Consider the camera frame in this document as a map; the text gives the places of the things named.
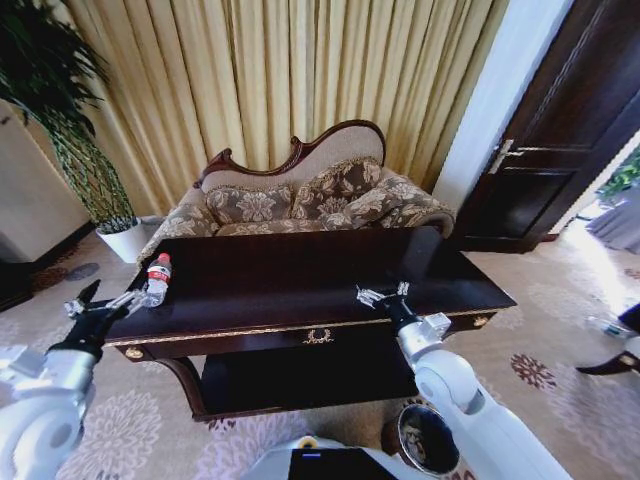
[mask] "floral carpet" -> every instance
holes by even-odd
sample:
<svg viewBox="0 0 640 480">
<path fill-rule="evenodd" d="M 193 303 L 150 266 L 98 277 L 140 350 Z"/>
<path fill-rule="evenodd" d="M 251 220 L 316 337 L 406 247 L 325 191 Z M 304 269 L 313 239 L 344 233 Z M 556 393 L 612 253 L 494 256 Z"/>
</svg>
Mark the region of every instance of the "floral carpet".
<svg viewBox="0 0 640 480">
<path fill-rule="evenodd" d="M 513 410 L 576 479 L 640 479 L 640 377 L 592 377 L 622 342 L 596 319 L 640 301 L 640 256 L 604 248 L 579 223 L 525 255 L 469 258 L 518 306 L 446 346 Z M 96 278 L 98 296 L 119 294 L 134 273 L 92 234 L 34 279 L 34 299 L 0 314 L 0 344 L 44 350 L 71 327 L 62 302 Z M 236 479 L 271 446 L 307 433 L 380 448 L 380 431 L 404 400 L 194 423 L 172 374 L 107 349 L 81 446 L 59 479 Z M 0 405 L 6 404 L 0 391 Z M 464 463 L 448 480 L 473 480 Z"/>
</svg>

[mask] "bottle label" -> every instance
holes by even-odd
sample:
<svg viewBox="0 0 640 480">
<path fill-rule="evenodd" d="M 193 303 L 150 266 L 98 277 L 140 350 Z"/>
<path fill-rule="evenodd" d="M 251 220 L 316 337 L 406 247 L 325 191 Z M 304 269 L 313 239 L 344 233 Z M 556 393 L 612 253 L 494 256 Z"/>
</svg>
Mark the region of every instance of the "bottle label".
<svg viewBox="0 0 640 480">
<path fill-rule="evenodd" d="M 169 278 L 171 277 L 171 272 L 169 271 L 169 269 L 163 267 L 162 265 L 154 265 L 153 267 L 149 267 L 147 273 L 149 274 L 149 278 L 162 280 L 166 283 L 169 283 Z"/>
</svg>

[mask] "dark wooden coffee table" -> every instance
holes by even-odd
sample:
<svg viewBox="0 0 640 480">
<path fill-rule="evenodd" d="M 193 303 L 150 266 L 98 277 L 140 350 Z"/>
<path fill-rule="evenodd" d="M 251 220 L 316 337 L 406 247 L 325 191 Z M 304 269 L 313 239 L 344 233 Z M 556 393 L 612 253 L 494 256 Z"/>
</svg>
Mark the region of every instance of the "dark wooden coffee table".
<svg viewBox="0 0 640 480">
<path fill-rule="evenodd" d="M 446 313 L 448 333 L 515 305 L 431 227 L 170 239 L 160 252 L 174 271 L 165 303 L 116 323 L 107 345 L 171 369 L 195 420 L 415 395 L 389 320 L 356 284 L 411 282 L 409 305 Z M 194 355 L 207 355 L 202 375 Z"/>
</svg>

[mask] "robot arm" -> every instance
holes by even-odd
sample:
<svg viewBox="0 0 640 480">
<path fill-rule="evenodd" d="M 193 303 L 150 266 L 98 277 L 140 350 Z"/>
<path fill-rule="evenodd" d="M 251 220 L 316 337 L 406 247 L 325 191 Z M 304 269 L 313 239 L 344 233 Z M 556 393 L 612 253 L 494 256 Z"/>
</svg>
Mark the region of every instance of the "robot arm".
<svg viewBox="0 0 640 480">
<path fill-rule="evenodd" d="M 46 354 L 24 346 L 0 348 L 0 382 L 16 399 L 0 410 L 0 479 L 55 478 L 80 443 L 105 335 L 114 321 L 140 308 L 144 296 L 133 291 L 91 303 L 98 283 L 65 304 L 76 323 Z"/>
<path fill-rule="evenodd" d="M 482 387 L 469 362 L 442 349 L 451 321 L 441 313 L 416 316 L 405 304 L 407 289 L 401 283 L 392 295 L 359 290 L 358 299 L 391 317 L 418 390 L 444 418 L 471 470 L 481 479 L 570 479 L 531 430 Z"/>
</svg>

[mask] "trash can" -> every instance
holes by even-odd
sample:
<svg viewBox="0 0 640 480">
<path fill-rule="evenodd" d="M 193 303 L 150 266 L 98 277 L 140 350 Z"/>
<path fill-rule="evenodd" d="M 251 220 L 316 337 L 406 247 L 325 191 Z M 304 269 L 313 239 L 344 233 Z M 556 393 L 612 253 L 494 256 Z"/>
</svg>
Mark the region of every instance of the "trash can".
<svg viewBox="0 0 640 480">
<path fill-rule="evenodd" d="M 432 475 L 456 469 L 460 452 L 442 417 L 427 405 L 412 404 L 382 429 L 382 449 L 407 465 Z"/>
</svg>

